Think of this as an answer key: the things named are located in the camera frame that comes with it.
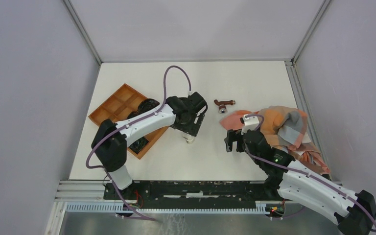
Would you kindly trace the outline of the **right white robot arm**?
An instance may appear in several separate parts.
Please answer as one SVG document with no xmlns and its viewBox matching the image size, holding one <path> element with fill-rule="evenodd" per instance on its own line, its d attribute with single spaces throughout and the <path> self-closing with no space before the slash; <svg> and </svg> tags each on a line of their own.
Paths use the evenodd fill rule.
<svg viewBox="0 0 376 235">
<path fill-rule="evenodd" d="M 271 147 L 259 130 L 228 130 L 227 152 L 246 153 L 268 176 L 263 194 L 279 196 L 319 213 L 344 235 L 376 233 L 376 202 L 366 190 L 355 192 L 319 175 L 292 155 Z"/>
</svg>

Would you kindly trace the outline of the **brown water faucet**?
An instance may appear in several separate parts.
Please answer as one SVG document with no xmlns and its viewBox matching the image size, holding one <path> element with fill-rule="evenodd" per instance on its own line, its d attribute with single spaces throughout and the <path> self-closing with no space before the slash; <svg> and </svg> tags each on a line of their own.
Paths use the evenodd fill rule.
<svg viewBox="0 0 376 235">
<path fill-rule="evenodd" d="M 220 114 L 227 113 L 227 105 L 235 105 L 235 100 L 225 100 L 225 101 L 219 101 L 217 99 L 214 100 L 215 105 L 218 106 L 218 112 Z"/>
</svg>

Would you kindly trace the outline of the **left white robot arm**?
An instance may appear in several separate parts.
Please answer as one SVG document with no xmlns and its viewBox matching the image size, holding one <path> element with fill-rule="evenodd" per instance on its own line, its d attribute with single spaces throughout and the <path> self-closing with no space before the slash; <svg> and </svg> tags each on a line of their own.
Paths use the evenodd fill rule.
<svg viewBox="0 0 376 235">
<path fill-rule="evenodd" d="M 133 179 L 125 166 L 127 148 L 138 139 L 163 127 L 181 131 L 187 140 L 198 135 L 208 104 L 197 92 L 187 97 L 168 97 L 164 103 L 136 117 L 113 123 L 104 120 L 91 144 L 90 156 L 95 154 L 107 176 L 115 183 L 122 199 L 133 196 Z"/>
</svg>

